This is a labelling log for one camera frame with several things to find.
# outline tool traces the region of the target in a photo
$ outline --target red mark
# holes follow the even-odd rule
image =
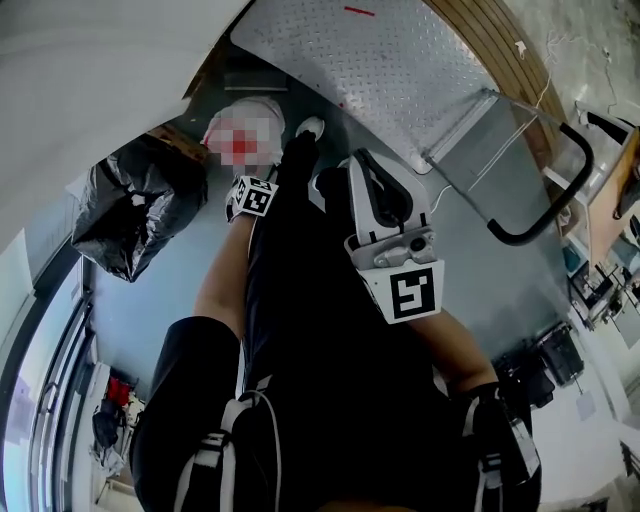
[[[367,16],[375,16],[376,13],[375,12],[371,12],[371,11],[363,11],[362,9],[356,9],[355,7],[346,7],[344,8],[345,11],[351,11],[351,12],[355,12],[358,14],[366,14]]]

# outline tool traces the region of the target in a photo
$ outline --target metal ramp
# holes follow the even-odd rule
[[[420,174],[496,101],[480,61],[421,0],[257,0],[231,41],[343,108]]]

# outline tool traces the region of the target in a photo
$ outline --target red object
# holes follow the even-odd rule
[[[362,9],[356,9],[355,7],[347,7],[347,6],[345,6],[344,10],[345,11],[355,12],[355,13],[358,13],[358,14],[366,14],[367,16],[375,16],[376,15],[375,12],[363,11]]]
[[[120,382],[115,377],[109,377],[109,385],[107,386],[107,399],[111,400],[119,407],[124,407],[129,403],[129,392],[131,386]]]

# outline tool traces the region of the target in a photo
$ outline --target black handle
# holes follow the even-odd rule
[[[582,148],[582,151],[584,151],[584,167],[571,182],[571,184],[567,187],[567,189],[560,195],[560,197],[556,199],[549,207],[549,209],[544,212],[542,216],[536,221],[536,223],[524,233],[521,233],[519,235],[507,233],[504,229],[502,229],[502,226],[498,224],[495,219],[491,219],[487,223],[487,228],[503,244],[516,246],[525,245],[538,237],[540,233],[542,233],[547,228],[547,226],[554,221],[560,211],[569,204],[569,201],[573,199],[573,196],[576,195],[578,190],[582,188],[582,185],[587,182],[589,176],[591,176],[591,171],[593,170],[593,150],[591,149],[589,143],[584,139],[584,137],[582,137],[582,135],[580,135],[566,123],[562,123],[560,125],[560,131],[567,137],[569,137],[578,146],[580,146]]]

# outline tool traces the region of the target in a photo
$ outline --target white wall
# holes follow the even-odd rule
[[[533,437],[542,462],[542,502],[588,497],[624,472],[618,431],[607,396],[589,356],[581,349],[585,370],[578,379],[590,392],[595,413],[580,420],[574,383],[556,388],[554,398],[533,411]]]
[[[0,2],[0,251],[83,171],[184,111],[245,3]]]
[[[20,231],[4,251],[0,250],[0,346],[31,290],[27,245],[24,231]]]

